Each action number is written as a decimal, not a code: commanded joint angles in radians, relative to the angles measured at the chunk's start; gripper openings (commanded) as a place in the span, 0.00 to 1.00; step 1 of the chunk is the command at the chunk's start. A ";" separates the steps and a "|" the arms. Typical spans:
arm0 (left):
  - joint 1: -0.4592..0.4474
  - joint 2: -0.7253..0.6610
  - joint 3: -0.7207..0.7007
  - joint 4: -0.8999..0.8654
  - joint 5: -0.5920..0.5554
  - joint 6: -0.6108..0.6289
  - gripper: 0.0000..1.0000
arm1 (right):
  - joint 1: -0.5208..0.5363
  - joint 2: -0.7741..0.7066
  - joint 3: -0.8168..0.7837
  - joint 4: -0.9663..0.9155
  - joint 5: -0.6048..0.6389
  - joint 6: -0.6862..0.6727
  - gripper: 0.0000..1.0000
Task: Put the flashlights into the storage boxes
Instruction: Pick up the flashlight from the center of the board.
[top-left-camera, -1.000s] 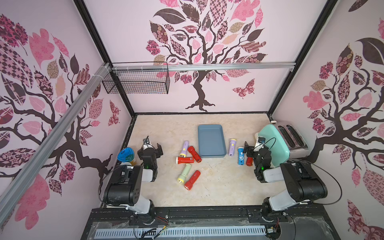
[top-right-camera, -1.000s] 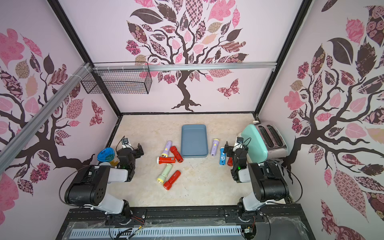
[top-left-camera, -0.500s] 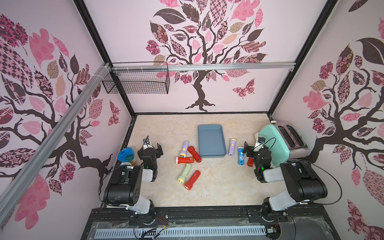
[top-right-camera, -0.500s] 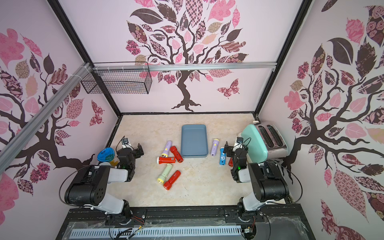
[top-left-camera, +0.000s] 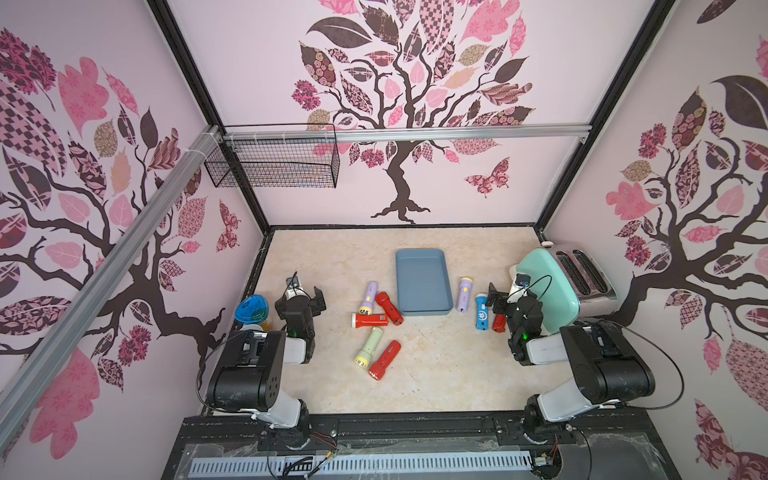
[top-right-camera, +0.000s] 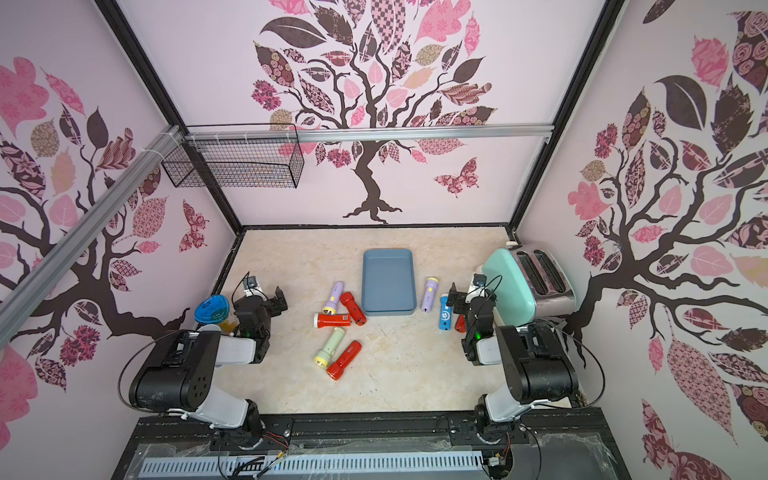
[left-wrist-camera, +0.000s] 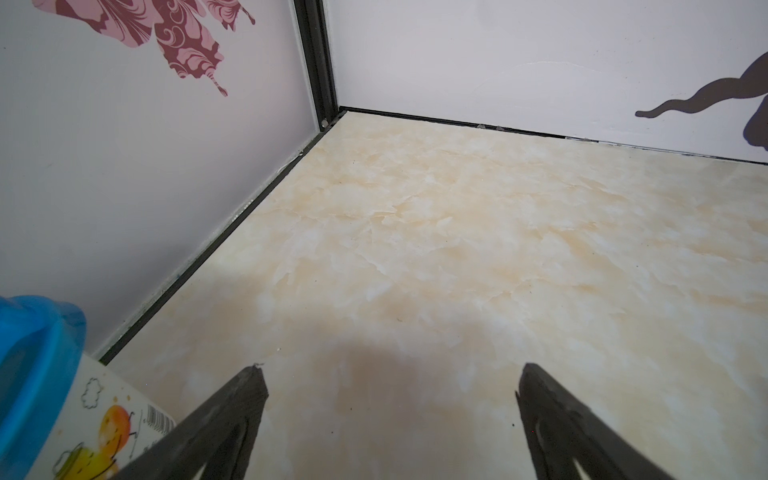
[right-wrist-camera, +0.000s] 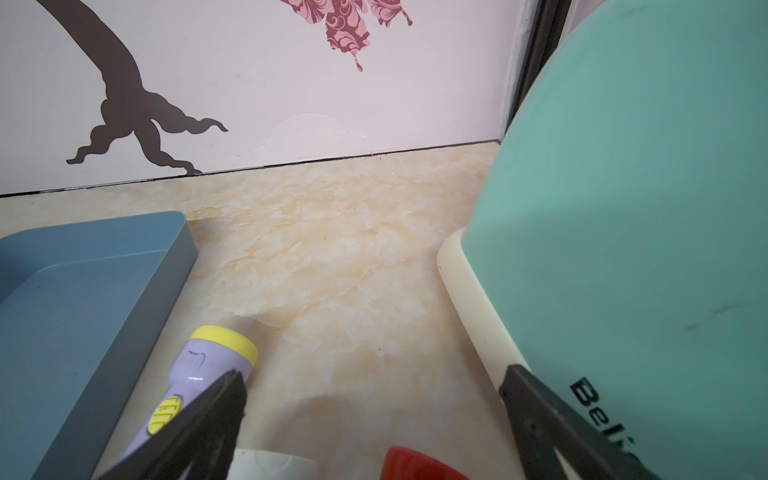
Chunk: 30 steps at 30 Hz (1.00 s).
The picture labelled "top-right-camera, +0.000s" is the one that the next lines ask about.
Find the red flashlight front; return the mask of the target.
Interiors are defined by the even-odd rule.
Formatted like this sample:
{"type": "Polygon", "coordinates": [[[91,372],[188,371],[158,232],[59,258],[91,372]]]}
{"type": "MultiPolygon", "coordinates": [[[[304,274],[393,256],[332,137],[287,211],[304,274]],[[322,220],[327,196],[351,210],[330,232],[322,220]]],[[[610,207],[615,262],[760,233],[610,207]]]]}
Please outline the red flashlight front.
{"type": "Polygon", "coordinates": [[[354,340],[342,352],[339,358],[330,364],[326,370],[327,375],[334,381],[338,381],[344,374],[346,368],[356,358],[362,350],[362,344],[354,340]]]}

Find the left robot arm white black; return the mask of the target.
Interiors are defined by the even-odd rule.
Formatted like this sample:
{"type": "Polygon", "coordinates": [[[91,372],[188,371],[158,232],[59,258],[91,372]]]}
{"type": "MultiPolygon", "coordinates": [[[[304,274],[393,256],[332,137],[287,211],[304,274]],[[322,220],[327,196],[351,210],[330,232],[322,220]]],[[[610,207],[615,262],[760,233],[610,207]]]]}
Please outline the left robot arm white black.
{"type": "Polygon", "coordinates": [[[213,385],[215,369],[261,363],[270,347],[271,321],[288,309],[281,288],[269,297],[258,288],[230,302],[222,295],[195,310],[197,330],[170,331],[147,347],[123,402],[133,410],[178,415],[259,442],[269,438],[255,401],[213,385]]]}

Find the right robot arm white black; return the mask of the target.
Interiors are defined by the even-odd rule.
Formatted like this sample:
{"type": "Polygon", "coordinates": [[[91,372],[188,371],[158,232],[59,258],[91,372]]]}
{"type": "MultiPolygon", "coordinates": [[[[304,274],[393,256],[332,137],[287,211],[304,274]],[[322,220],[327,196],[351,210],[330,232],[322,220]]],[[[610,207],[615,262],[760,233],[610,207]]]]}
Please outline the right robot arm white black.
{"type": "Polygon", "coordinates": [[[496,323],[495,292],[477,285],[468,292],[452,285],[439,298],[439,327],[446,330],[453,318],[464,320],[462,353],[474,366],[499,365],[503,384],[483,394],[473,410],[474,434],[484,444],[496,445],[520,424],[524,415],[540,406],[556,404],[578,393],[580,384],[563,343],[565,332],[545,319],[521,326],[496,323]]]}

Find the blue flashlight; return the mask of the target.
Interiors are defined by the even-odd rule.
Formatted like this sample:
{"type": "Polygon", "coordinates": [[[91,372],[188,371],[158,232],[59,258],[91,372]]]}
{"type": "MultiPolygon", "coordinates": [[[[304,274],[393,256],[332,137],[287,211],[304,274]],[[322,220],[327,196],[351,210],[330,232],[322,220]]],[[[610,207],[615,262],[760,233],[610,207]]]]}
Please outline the blue flashlight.
{"type": "Polygon", "coordinates": [[[443,294],[439,299],[438,328],[442,331],[450,331],[452,325],[453,310],[449,304],[449,295],[443,294]]]}

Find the pale green flashlight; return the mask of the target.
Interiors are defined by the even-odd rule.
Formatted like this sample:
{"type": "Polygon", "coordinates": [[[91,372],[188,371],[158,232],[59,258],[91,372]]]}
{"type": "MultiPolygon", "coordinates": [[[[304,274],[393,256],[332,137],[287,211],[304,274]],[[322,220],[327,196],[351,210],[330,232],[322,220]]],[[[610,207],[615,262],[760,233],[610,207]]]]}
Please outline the pale green flashlight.
{"type": "Polygon", "coordinates": [[[323,347],[314,356],[314,363],[322,369],[327,369],[345,335],[344,328],[334,327],[323,347]]]}

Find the purple flashlight yellow rim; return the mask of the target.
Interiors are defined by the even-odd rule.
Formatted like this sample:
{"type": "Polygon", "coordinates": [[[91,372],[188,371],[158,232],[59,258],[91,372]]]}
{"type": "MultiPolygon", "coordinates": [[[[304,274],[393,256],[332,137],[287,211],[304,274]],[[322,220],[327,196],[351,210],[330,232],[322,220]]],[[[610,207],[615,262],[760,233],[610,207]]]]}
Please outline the purple flashlight yellow rim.
{"type": "Polygon", "coordinates": [[[343,293],[344,283],[342,281],[336,281],[331,289],[329,298],[322,309],[322,313],[326,315],[335,315],[338,310],[340,297],[343,293]]]}

